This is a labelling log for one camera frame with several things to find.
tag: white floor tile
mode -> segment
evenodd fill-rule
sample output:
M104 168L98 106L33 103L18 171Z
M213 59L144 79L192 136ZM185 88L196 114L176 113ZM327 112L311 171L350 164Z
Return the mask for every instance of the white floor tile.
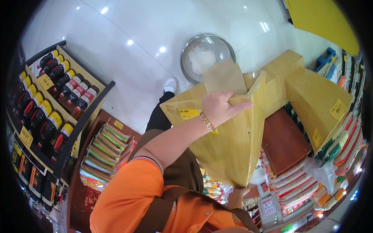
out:
M288 10L285 9L283 0L262 0L266 6L273 22L276 26L280 26L288 21Z
M139 134L143 135L143 134L145 133L146 127L148 126L148 123L149 123L149 121L146 122L146 123L145 123L141 128L139 128L139 129L137 130L137 132L138 132Z
M218 34L235 51L275 25L262 1L164 0L110 1L103 14L157 59L183 85L190 83L180 69L186 42L202 33Z
M62 40L77 54L99 13L81 0L54 1L44 25L37 52Z
M47 17L50 6L54 0L41 2L34 12L22 35L22 47L25 51L26 60L36 54L36 48L40 37L41 27Z
M172 75L124 32L100 15L78 54L105 80L116 82L103 104L109 114L140 129L163 95Z
M236 56L241 72L247 73L256 72L285 51L279 33L274 29L238 51Z
M294 28L290 23L278 27L282 46L303 56L304 66L314 70L317 58L326 52L328 47L334 49L339 57L342 57L342 49L313 33Z
M102 9L104 9L106 4L110 0L82 0L82 1L85 2L87 5L89 5L90 7L92 7L93 9L95 9L97 12L101 12Z

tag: plastic bag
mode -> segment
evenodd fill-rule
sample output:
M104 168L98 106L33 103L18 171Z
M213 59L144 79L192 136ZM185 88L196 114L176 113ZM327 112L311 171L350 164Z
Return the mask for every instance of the plastic bag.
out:
M329 195L333 192L335 179L333 161L323 161L306 157L304 171L324 185Z

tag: display rack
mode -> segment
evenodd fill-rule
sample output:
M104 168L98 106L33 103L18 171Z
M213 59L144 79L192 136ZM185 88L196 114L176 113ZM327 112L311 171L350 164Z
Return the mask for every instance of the display rack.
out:
M71 122L75 125L72 133L70 134L69 138L66 140L66 144L63 147L60 157L53 163L49 157L47 157L38 147L36 144L32 143L29 148L24 147L25 153L30 153L40 164L37 165L37 168L42 171L44 169L48 170L52 173L57 179L63 180L63 168L67 161L67 158L71 155L72 147L76 141L75 145L75 152L73 157L77 158L79 155L79 145L81 139L82 130L94 121L97 117L98 112L103 104L103 100L106 97L107 93L115 86L115 82L111 81L109 84L106 84L103 80L101 80L97 75L91 72L83 63L81 63L74 55L72 55L68 50L66 50L63 46L66 45L66 41L61 41L55 45L52 45L43 51L39 52L38 54L34 55L32 58L27 60L21 67L19 68L18 73L14 73L12 76L18 76L23 70L26 70L27 75L30 76L32 83L38 88L38 91L44 95L46 100L49 100L52 104L52 108L61 112L63 116L63 124L66 122ZM47 91L44 90L35 75L31 72L29 68L34 62L36 62L39 58L43 57L44 55L48 54L53 50L58 50L59 54L63 55L65 60L68 60L70 63L70 69L75 70L77 73L81 73L86 80L89 80L92 85L95 85L99 88L100 93L97 95L95 100L91 102L88 108L85 111L82 111L79 115L79 119L76 120L77 117L73 117L73 113L69 112L66 107L61 104L59 100L53 98L53 96ZM22 126L17 121L13 112L7 107L7 116L11 122L11 125L17 134L20 135Z

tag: yellow price tag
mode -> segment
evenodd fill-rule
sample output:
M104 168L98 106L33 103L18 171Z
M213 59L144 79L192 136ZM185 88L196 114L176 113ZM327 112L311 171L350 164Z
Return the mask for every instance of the yellow price tag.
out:
M54 83L52 82L52 80L50 80L50 78L48 77L46 73L38 78L38 82L43 87L44 90L48 90L49 88L54 86Z
M315 128L315 130L313 131L312 138L316 144L316 147L318 147L322 141L322 138L317 128Z
M115 120L114 126L116 126L118 129L122 130L123 129L123 124L120 123L119 121Z
M187 121L189 119L192 119L202 111L202 109L179 109L179 113L184 121ZM216 128L215 131L210 132L211 134L217 134L219 135L219 132Z
M333 107L329 110L330 114L336 119L340 120L347 111L346 105L343 103L342 100L338 99Z
M27 131L27 129L25 128L25 126L22 126L21 132L19 133L19 138L21 139L21 141L23 142L23 144L27 148L30 148L31 143L32 143L32 141L34 139L31 136L31 134Z

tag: metal bowl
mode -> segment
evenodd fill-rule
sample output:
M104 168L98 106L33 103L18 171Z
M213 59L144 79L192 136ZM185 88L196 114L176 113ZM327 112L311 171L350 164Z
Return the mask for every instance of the metal bowl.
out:
M213 34L202 34L193 37L188 41L181 52L180 65L186 79L194 85L202 82L202 75L193 72L192 64L188 58L189 52L196 46L213 51L216 56L216 63L230 59L236 63L236 55L233 48L223 38Z

